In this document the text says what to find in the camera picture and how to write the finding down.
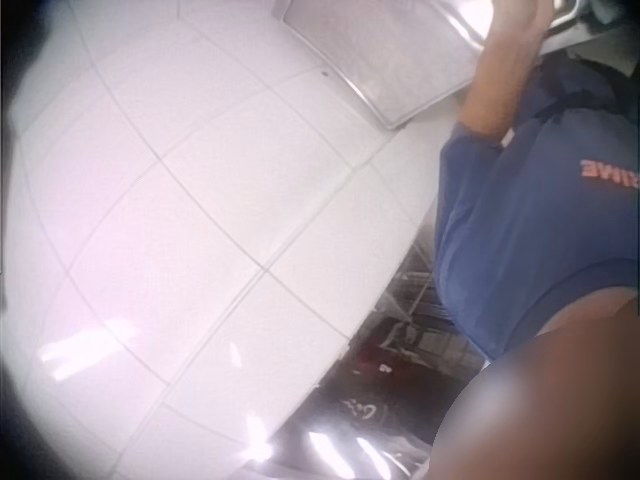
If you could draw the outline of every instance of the white tile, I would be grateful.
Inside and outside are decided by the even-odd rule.
[[[163,155],[205,120],[262,88],[220,49],[200,39],[151,62],[114,93],[149,144]]]
[[[274,0],[182,0],[181,17],[207,35],[271,18]]]
[[[245,446],[160,407],[118,471],[132,480],[217,480],[246,462]]]
[[[105,478],[118,452],[93,435],[41,382],[29,382],[24,406],[45,442],[78,479]]]
[[[11,119],[19,134],[74,77],[91,68],[89,55],[67,2],[48,2],[43,25],[41,48],[32,53],[37,57],[26,70],[11,105]]]
[[[175,384],[167,403],[251,443],[249,416],[271,435],[336,360],[345,339],[264,276]]]
[[[320,57],[275,20],[240,25],[211,38],[270,86],[322,65]]]
[[[404,259],[415,230],[377,174],[365,167],[271,271],[351,336]]]
[[[170,380],[257,271],[158,165],[111,212],[71,275],[103,322],[133,325],[139,334],[120,340]]]
[[[184,22],[150,28],[135,41],[98,62],[97,67],[109,88],[115,90],[131,75],[176,55],[185,44],[200,38],[200,35]]]
[[[11,329],[19,348],[31,358],[65,273],[38,222],[17,156],[5,185],[2,324]]]
[[[209,123],[165,163],[222,229],[262,263],[348,173],[326,143],[268,92]]]
[[[438,197],[431,202],[429,209],[418,231],[416,241],[422,247],[422,250],[427,254],[427,257],[431,262],[436,255],[436,220],[438,218]]]
[[[112,332],[142,334],[124,316],[99,322],[66,281],[47,316],[28,383],[50,391],[92,434],[121,451],[165,384]]]
[[[118,198],[154,161],[109,97],[98,100],[31,176],[31,191],[65,265]]]
[[[11,377],[12,387],[15,392],[20,392],[29,373],[29,356],[18,343],[16,336],[7,325],[0,329],[0,355],[2,362]]]
[[[276,92],[352,167],[368,161],[395,135],[376,121],[356,93],[328,67],[289,80]]]
[[[133,41],[149,27],[177,18],[178,0],[71,0],[95,61]]]
[[[21,138],[25,164],[31,172],[65,131],[107,90],[93,69],[76,77],[45,108]]]
[[[437,196],[440,151],[459,111],[453,98],[434,105],[414,118],[373,159],[375,168],[418,224]]]

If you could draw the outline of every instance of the tile grout line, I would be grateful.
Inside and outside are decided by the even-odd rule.
[[[47,160],[47,158],[49,157],[49,155],[51,154],[51,152],[56,148],[56,146],[58,146],[58,144],[62,141],[62,138],[69,133],[69,131],[75,127],[76,125],[78,125],[78,123],[80,122],[80,120],[82,119],[82,117],[84,117],[84,115],[91,110],[95,105],[98,104],[98,102],[100,100],[102,100],[103,98],[106,98],[108,96],[107,92],[104,92],[103,94],[100,94],[98,96],[98,98],[94,99],[91,101],[91,103],[89,105],[87,105],[86,108],[84,108],[82,110],[82,112],[80,112],[78,115],[76,115],[73,120],[71,120],[71,122],[69,122],[69,125],[67,125],[66,127],[64,127],[62,129],[62,131],[60,132],[60,134],[58,135],[58,138],[56,138],[51,145],[47,148],[46,153],[40,155],[40,158],[38,158],[37,160],[34,160],[34,162],[36,162],[36,165],[32,166],[32,167],[27,167],[27,165],[25,164],[25,168],[27,170],[27,174],[29,175],[35,175],[36,172],[41,168],[42,164],[45,163],[45,161]]]
[[[346,339],[347,341],[351,340],[351,337],[348,337],[347,335],[345,335],[344,333],[342,333],[340,330],[338,330],[333,324],[331,324],[328,320],[326,320],[322,315],[320,315],[314,308],[311,308],[309,305],[307,305],[307,303],[302,300],[293,290],[291,290],[287,285],[285,285],[285,283],[280,280],[278,277],[276,277],[273,273],[269,272],[269,274],[271,275],[271,277],[281,286],[283,287],[288,293],[289,295],[291,295],[293,298],[295,298],[298,302],[300,302],[304,307],[307,308],[307,310],[309,310],[311,313],[313,313],[316,317],[318,317],[318,319],[320,319],[322,321],[322,323],[324,323],[325,325],[327,325],[329,328],[331,328],[331,330],[333,330],[334,332],[336,332],[338,335],[340,335],[342,338]]]
[[[75,278],[73,278],[73,276],[71,276],[71,275],[69,275],[67,278],[68,278],[69,283],[71,284],[71,286],[74,288],[74,290],[76,290],[76,293],[80,296],[80,298],[85,303],[85,305],[89,308],[89,310],[91,310],[91,313],[93,314],[95,320],[109,333],[109,335],[114,340],[116,340],[116,342],[118,342],[118,344],[122,345],[122,348],[124,348],[133,358],[135,358],[151,375],[153,375],[157,380],[159,380],[160,382],[162,382],[163,384],[166,385],[167,382],[159,374],[157,374],[151,367],[149,367],[149,365],[147,365],[146,362],[142,361],[142,359],[140,359],[140,357],[138,355],[133,353],[133,351],[131,351],[129,349],[129,347],[127,345],[125,345],[111,331],[111,329],[109,329],[106,325],[104,325],[104,323],[100,319],[100,316],[98,315],[98,312],[96,312],[96,310],[93,308],[93,305],[91,305],[91,303],[89,302],[89,299],[85,296],[84,292],[82,290],[80,290],[80,287],[78,287],[78,284],[76,283]]]
[[[233,55],[231,55],[230,52],[228,52],[225,48],[223,48],[222,46],[220,46],[218,43],[216,43],[211,37],[209,37],[207,34],[205,34],[202,30],[200,30],[200,28],[198,28],[196,25],[194,25],[193,23],[191,23],[187,18],[181,18],[180,19],[181,22],[184,22],[185,25],[187,25],[189,28],[191,28],[191,30],[197,35],[199,36],[202,40],[204,40],[205,42],[213,45],[216,49],[220,50],[220,52],[222,52],[224,54],[225,57],[227,57],[229,60],[231,60],[233,63],[237,64],[238,66],[240,66],[244,71],[246,71],[254,80],[256,80],[258,83],[260,83],[260,85],[262,85],[265,89],[269,88],[269,85],[267,85],[260,77],[258,77],[253,70],[251,70],[250,68],[248,68],[243,62],[239,61],[236,57],[234,57]]]
[[[64,282],[68,277],[68,272],[65,268],[65,263],[62,261],[62,258],[60,257],[58,250],[56,249],[55,245],[53,244],[53,241],[51,240],[51,237],[49,236],[49,233],[44,227],[44,223],[42,222],[42,218],[40,217],[40,212],[38,211],[38,208],[36,208],[35,202],[33,200],[33,194],[31,192],[31,182],[29,181],[29,176],[27,175],[27,172],[24,168],[24,155],[22,154],[22,145],[19,139],[18,141],[16,141],[16,147],[20,149],[20,158],[21,158],[21,164],[22,164],[21,170],[22,170],[22,175],[24,175],[24,182],[27,190],[26,193],[28,196],[29,205],[33,210],[33,215],[35,216],[36,223],[38,224],[38,227],[40,228],[47,245],[51,249],[51,253],[55,257],[56,261],[58,262],[58,266],[63,272],[62,278],[60,279],[59,284],[56,286],[56,288],[53,291],[51,300],[48,302],[48,305],[44,308],[44,313],[42,315],[43,317],[42,324],[40,325],[40,328],[38,329],[38,333],[36,334],[36,337],[37,337],[36,346],[34,351],[30,354],[31,358],[29,358],[29,367],[27,368],[27,373],[25,375],[24,383],[22,385],[21,393],[23,393],[26,390],[27,384],[31,378],[31,371],[33,369],[33,364],[35,363],[36,352],[38,350],[38,347],[42,343],[42,336],[44,335],[44,330],[46,327],[47,320],[49,318],[49,314],[51,313],[51,308],[53,308],[53,305],[57,300],[60,291],[62,290],[62,286],[64,285]]]
[[[180,378],[182,378],[182,376],[186,373],[186,371],[196,361],[196,359],[200,356],[200,353],[202,352],[202,350],[204,350],[204,348],[209,344],[211,339],[215,336],[215,333],[217,333],[218,329],[220,327],[222,327],[222,325],[224,323],[226,323],[226,320],[228,319],[228,317],[233,313],[233,311],[235,311],[236,308],[238,308],[238,306],[242,303],[244,298],[246,298],[246,296],[249,294],[249,292],[260,281],[260,279],[265,275],[265,273],[266,272],[260,270],[253,276],[253,278],[238,293],[236,298],[234,298],[234,300],[232,300],[230,306],[227,307],[227,309],[226,309],[228,311],[225,311],[220,315],[220,317],[219,317],[221,319],[220,322],[218,324],[216,324],[212,328],[210,334],[209,335],[203,335],[203,341],[202,341],[201,345],[198,346],[198,347],[195,347],[193,349],[193,351],[190,352],[189,356],[185,359],[184,363],[176,371],[176,373],[173,375],[171,380],[168,381],[168,382],[165,382],[166,384],[165,384],[164,389],[162,390],[160,395],[158,395],[158,398],[155,400],[154,404],[151,406],[149,411],[145,414],[144,418],[139,423],[138,427],[133,432],[131,437],[129,437],[129,440],[126,442],[126,444],[125,444],[124,448],[122,449],[122,451],[119,452],[119,455],[118,455],[118,457],[117,457],[117,459],[116,459],[116,461],[115,461],[115,463],[114,463],[114,465],[112,467],[112,470],[111,470],[112,474],[115,474],[117,472],[118,466],[120,465],[120,463],[122,461],[122,458],[124,457],[124,454],[142,436],[142,434],[144,433],[144,431],[147,428],[147,426],[151,423],[151,420],[153,419],[153,416],[156,414],[158,409],[161,406],[170,407],[170,405],[168,403],[166,403],[166,400],[169,397],[169,395],[171,394],[171,392],[173,392],[173,389],[174,389],[175,385],[177,384],[177,382],[180,380]],[[192,423],[200,425],[203,428],[207,428],[204,425],[201,425],[200,423],[195,422],[194,420],[190,419],[190,421]]]
[[[325,201],[311,215],[309,215],[309,217],[300,224],[289,238],[285,239],[274,254],[264,262],[265,270],[273,274],[273,272],[271,272],[271,268],[284,256],[289,248],[307,231],[311,224],[329,207],[329,205],[331,205],[335,198],[349,186],[355,178],[355,173],[351,170],[348,170],[347,172],[347,175],[345,175],[334,190],[327,195]]]
[[[387,182],[387,179],[384,178],[384,176],[380,173],[380,171],[376,168],[376,166],[373,163],[371,164],[371,169],[375,172],[375,175],[378,177],[378,180],[380,180],[380,183],[382,183],[382,185],[384,186],[384,189],[387,191],[387,193],[389,193],[389,195],[396,202],[396,204],[398,205],[398,207],[400,208],[400,210],[402,211],[404,216],[407,218],[407,220],[409,220],[411,225],[416,227],[416,229],[419,229],[420,228],[420,224],[418,222],[416,222],[413,219],[413,217],[411,217],[411,215],[409,215],[409,212],[407,211],[407,209],[404,206],[403,202],[400,201],[400,198],[398,197],[396,192],[393,191],[393,189],[391,188],[391,186]]]
[[[188,415],[185,415],[184,413],[182,413],[180,410],[175,409],[174,407],[172,407],[171,405],[169,405],[168,403],[163,403],[162,406],[164,408],[166,408],[167,410],[171,411],[172,413],[175,413],[177,416],[179,416],[180,418],[182,418],[185,422],[190,423],[191,425],[193,425],[194,427],[200,428],[212,435],[215,435],[217,437],[223,438],[225,440],[228,440],[232,443],[235,443],[238,446],[243,446],[243,447],[249,447],[248,444],[237,440],[233,437],[230,437],[228,435],[225,435],[224,433],[218,432],[216,430],[213,430],[211,427],[208,427],[206,425],[203,425],[200,422],[195,421],[193,418],[189,417]]]
[[[311,125],[311,123],[302,116],[302,114],[298,111],[297,108],[295,108],[293,105],[291,105],[289,102],[287,102],[284,98],[282,98],[282,96],[276,92],[273,87],[268,87],[268,90],[276,97],[278,98],[282,103],[284,103],[289,110],[291,110],[293,112],[293,114],[299,119],[301,120],[308,128],[310,128],[318,137],[320,137],[320,139],[324,142],[324,144],[329,147],[329,149],[340,159],[342,160],[342,163],[347,167],[347,169],[349,169],[350,171],[355,171],[354,167],[349,163],[349,161],[344,157],[344,155],[342,155],[342,153],[340,153],[332,144],[331,142],[329,142],[329,140],[324,136],[324,134],[320,133],[320,131],[318,131],[313,125]]]
[[[78,22],[77,16],[75,14],[75,11],[73,11],[73,15],[76,18],[76,22]],[[253,74],[253,72],[251,70],[248,70],[247,67],[245,65],[243,65],[241,62],[238,62],[237,59],[235,59],[233,56],[229,55],[229,53],[227,51],[225,51],[224,49],[222,49],[219,45],[217,45],[215,42],[213,42],[208,36],[202,34],[202,32],[199,31],[199,29],[197,29],[196,27],[194,27],[193,25],[191,25],[189,22],[186,22],[184,20],[182,20],[184,23],[188,24],[189,26],[191,26],[197,33],[199,33],[201,36],[203,36],[207,41],[211,42],[214,46],[218,47],[222,52],[225,53],[225,55],[229,56],[231,58],[231,60],[233,60],[234,62],[238,63],[241,67],[243,67],[245,70],[247,70],[255,79],[257,79],[259,81],[260,84],[262,84],[266,90],[271,91],[272,93],[274,93],[278,98],[280,98],[282,100],[282,98],[273,90],[273,87],[266,85],[264,82],[262,82],[261,79],[255,77],[255,75]],[[80,36],[83,42],[83,45],[85,47],[85,50],[88,51],[88,47],[86,45],[86,41],[84,39],[84,35],[82,34],[82,32],[80,32]],[[246,296],[249,294],[249,292],[255,287],[255,285],[257,284],[257,282],[259,282],[261,280],[261,278],[266,275],[267,273],[271,275],[272,278],[274,278],[287,292],[289,292],[289,294],[291,294],[297,301],[299,301],[303,306],[305,306],[309,311],[311,311],[314,315],[316,315],[323,323],[325,323],[327,326],[329,326],[333,331],[335,331],[338,335],[340,335],[340,337],[346,339],[347,341],[349,340],[349,337],[347,337],[346,335],[344,335],[342,332],[340,332],[339,330],[337,330],[332,324],[330,324],[329,322],[327,322],[321,315],[319,315],[314,309],[312,309],[309,305],[307,305],[306,302],[302,301],[302,299],[300,299],[296,294],[294,294],[284,283],[282,283],[280,281],[280,279],[278,279],[275,275],[273,275],[270,271],[265,270],[265,268],[259,263],[257,262],[251,255],[249,255],[246,251],[244,251],[243,248],[241,248],[237,242],[235,242],[235,240],[233,238],[231,238],[227,232],[222,229],[220,227],[220,225],[218,225],[218,223],[203,209],[203,207],[200,205],[199,202],[197,202],[195,200],[195,198],[193,197],[193,195],[190,194],[190,192],[188,192],[186,190],[186,188],[184,187],[184,185],[182,185],[178,179],[175,177],[175,175],[173,175],[173,173],[169,170],[169,168],[166,166],[166,164],[163,162],[162,157],[158,154],[158,152],[156,152],[151,145],[146,141],[146,139],[144,138],[144,136],[142,136],[141,132],[137,129],[137,127],[133,124],[133,122],[131,121],[131,119],[129,118],[129,116],[126,114],[126,112],[124,111],[124,109],[122,108],[122,106],[120,105],[120,103],[117,101],[117,99],[115,98],[115,95],[113,94],[113,92],[111,91],[111,89],[109,88],[109,86],[106,84],[104,78],[102,77],[101,73],[99,72],[99,70],[97,69],[97,66],[95,64],[95,62],[93,61],[93,58],[91,57],[91,55],[89,54],[89,58],[91,61],[91,64],[96,72],[96,74],[98,75],[98,77],[100,78],[101,82],[103,83],[103,85],[105,86],[105,88],[107,89],[107,92],[109,94],[109,96],[112,98],[112,100],[115,102],[115,104],[117,105],[118,109],[121,111],[121,113],[125,116],[125,118],[127,119],[128,123],[131,125],[131,127],[136,131],[136,133],[138,134],[138,136],[142,139],[142,141],[147,145],[147,147],[150,149],[150,151],[154,154],[154,156],[156,157],[156,159],[158,160],[158,162],[153,163],[148,171],[150,171],[152,168],[154,168],[158,163],[160,163],[160,165],[162,165],[166,171],[171,175],[171,177],[178,183],[178,185],[183,189],[183,191],[192,199],[192,201],[194,201],[196,203],[196,205],[200,208],[201,211],[203,211],[203,213],[205,213],[205,215],[214,223],[214,225],[227,237],[229,238],[238,248],[240,248],[240,250],[245,253],[245,255],[247,255],[247,257],[253,261],[254,264],[256,264],[258,266],[258,272],[256,273],[256,275],[254,276],[254,278],[252,278],[251,280],[249,280],[249,282],[245,285],[245,287],[243,287],[243,289],[241,290],[241,292],[238,294],[238,296],[230,303],[229,307],[231,307],[230,309],[228,309],[228,312],[223,312],[223,314],[221,315],[221,320],[219,323],[217,323],[216,327],[214,327],[214,329],[210,332],[210,334],[205,335],[204,338],[206,338],[205,341],[203,341],[202,346],[199,349],[194,349],[193,355],[191,360],[188,362],[187,365],[184,366],[184,368],[181,368],[181,372],[179,372],[175,378],[173,378],[170,382],[165,382],[164,380],[161,379],[161,381],[165,384],[165,391],[160,395],[159,398],[159,403],[157,402],[156,405],[154,405],[149,412],[147,413],[147,418],[143,419],[143,421],[139,424],[138,428],[136,429],[136,432],[134,432],[134,434],[131,435],[131,437],[129,438],[128,442],[126,443],[126,445],[124,446],[124,448],[122,449],[121,452],[119,452],[118,458],[116,460],[116,462],[114,463],[113,467],[110,469],[110,474],[114,475],[115,473],[117,473],[117,467],[120,464],[122,457],[124,456],[124,453],[127,451],[127,449],[129,448],[129,446],[133,443],[134,440],[136,440],[137,438],[139,438],[140,434],[143,431],[143,427],[146,427],[146,425],[148,425],[148,422],[150,421],[151,417],[153,416],[153,414],[155,414],[155,412],[157,411],[158,407],[160,405],[164,405],[167,408],[170,408],[171,410],[175,410],[172,407],[170,407],[168,404],[164,403],[164,400],[166,399],[166,397],[168,396],[168,394],[171,392],[172,387],[174,386],[174,383],[176,383],[178,381],[179,378],[181,378],[181,376],[188,370],[188,368],[192,365],[192,363],[195,361],[195,359],[200,355],[200,353],[202,352],[202,350],[206,347],[206,345],[209,344],[209,342],[212,340],[212,338],[215,336],[215,334],[217,333],[217,331],[226,323],[226,320],[228,320],[228,318],[231,316],[231,314],[242,304],[242,301],[244,300],[244,298],[246,298]],[[304,73],[308,73],[309,71],[312,71],[313,69],[315,69],[317,67],[311,68],[308,71],[305,72],[301,72],[300,75],[304,74]],[[210,121],[212,121],[213,118],[208,119],[205,123],[209,123]],[[339,158],[341,158],[343,160],[343,162],[347,163],[347,167],[348,169],[353,172],[354,169],[353,167],[351,167],[348,162],[346,162],[346,160],[343,158],[343,156],[341,154],[339,154],[338,152],[335,152],[333,146],[327,142],[327,140],[324,138],[324,136],[322,136],[321,134],[319,134],[319,132],[317,132],[317,130],[315,128],[313,128],[312,126],[310,126],[308,124],[308,122],[306,122],[306,120],[304,120],[305,123],[312,128],[313,131],[315,131],[324,141],[325,143],[334,151],[334,153],[337,153]],[[181,144],[184,140],[186,140],[186,138],[182,139],[178,144],[176,144],[174,147],[177,147],[179,144]],[[312,216],[312,218],[300,229],[300,232],[298,233],[298,235],[296,236],[296,238],[292,239],[289,241],[289,245],[283,249],[280,254],[278,255],[278,258],[280,256],[282,256],[282,254],[284,254],[286,252],[286,250],[288,250],[288,248],[295,242],[295,240],[297,240],[297,238],[308,228],[308,226],[317,218],[317,216],[320,215],[320,213],[322,213],[322,211],[324,211],[324,209],[333,201],[333,199],[335,198],[335,196],[341,191],[343,190],[346,185],[348,185],[351,181],[351,179],[353,178],[353,174],[349,174],[345,181],[339,186],[338,189],[336,189],[335,192],[333,192],[332,195],[330,195],[330,197],[328,198],[327,202],[323,205],[323,207],[321,207],[318,212],[316,212],[315,215]],[[270,261],[270,265],[273,265],[275,263],[275,261],[277,260],[271,260]],[[93,307],[88,303],[88,301],[86,300],[86,298],[84,297],[84,295],[80,292],[80,289],[77,287],[77,284],[75,283],[75,280],[71,277],[71,275],[69,274],[69,272],[67,271],[67,275],[70,279],[70,281],[73,283],[74,287],[78,290],[78,293],[81,294],[83,300],[85,301],[85,303],[87,303],[87,305],[89,306],[89,308],[94,312],[95,315],[95,311],[93,310]],[[201,428],[205,428],[207,429],[206,426],[195,422],[196,425],[200,426]]]
[[[326,146],[329,147],[329,149],[331,149],[331,151],[333,151],[333,153],[335,155],[338,156],[338,158],[340,158],[340,160],[342,160],[342,162],[345,164],[345,166],[349,169],[349,170],[354,170],[354,168],[351,166],[351,164],[347,161],[346,158],[344,158],[344,156],[335,149],[335,147],[325,138],[325,136],[318,131],[313,125],[311,125],[306,118],[304,118],[300,112],[294,107],[292,106],[289,102],[287,102],[284,98],[282,98],[282,96],[275,91],[275,87],[278,85],[282,85],[285,82],[288,82],[290,80],[293,80],[294,78],[306,75],[318,68],[321,68],[321,66],[313,66],[309,69],[306,69],[302,72],[298,72],[294,75],[291,75],[290,77],[287,77],[285,79],[283,79],[282,81],[280,81],[278,83],[278,85],[270,85],[268,83],[266,83],[265,81],[263,81],[260,77],[257,76],[257,74],[255,74],[253,72],[253,70],[251,70],[244,62],[242,62],[240,59],[238,59],[237,57],[235,57],[234,55],[231,54],[231,52],[229,52],[228,50],[226,50],[224,47],[222,47],[221,45],[219,45],[218,43],[215,42],[215,40],[213,40],[211,37],[209,37],[206,33],[202,32],[197,26],[193,25],[191,22],[189,22],[188,20],[184,19],[182,20],[185,24],[187,24],[189,27],[191,27],[191,29],[196,32],[200,37],[202,37],[205,41],[211,43],[214,47],[218,48],[221,52],[223,52],[229,59],[231,59],[233,62],[237,63],[238,65],[240,65],[244,70],[246,70],[249,74],[251,74],[251,76],[257,80],[258,82],[260,82],[260,84],[264,87],[264,90],[260,93],[263,93],[264,91],[268,91],[271,92],[274,96],[276,96],[281,102],[283,102],[290,110],[293,111],[293,113],[300,119],[302,120],[302,122],[307,125],[307,127],[309,127],[313,132],[315,132],[316,135],[318,135],[326,144]]]
[[[148,165],[141,173],[138,174],[138,176],[136,178],[133,179],[133,181],[131,182],[131,184],[129,186],[127,186],[127,188],[125,189],[124,192],[122,192],[118,198],[116,198],[113,202],[113,204],[107,209],[107,211],[102,215],[102,217],[100,218],[100,220],[98,221],[98,223],[96,224],[95,227],[93,227],[91,229],[91,232],[89,232],[89,234],[87,235],[87,237],[83,240],[83,242],[80,244],[80,246],[78,247],[78,250],[76,251],[76,254],[73,256],[73,258],[71,259],[71,261],[69,262],[69,266],[66,267],[66,271],[68,273],[69,276],[71,276],[71,270],[73,270],[73,267],[76,265],[76,263],[78,262],[78,259],[82,256],[82,253],[86,250],[87,246],[89,245],[89,243],[91,242],[91,240],[93,240],[93,238],[95,237],[96,233],[98,233],[98,231],[100,230],[100,228],[102,227],[102,224],[111,216],[111,214],[113,213],[113,211],[120,206],[120,204],[124,201],[124,199],[127,197],[127,195],[142,181],[144,180],[144,178],[157,166],[159,165],[159,162],[156,160],[154,162],[152,162],[150,165]]]

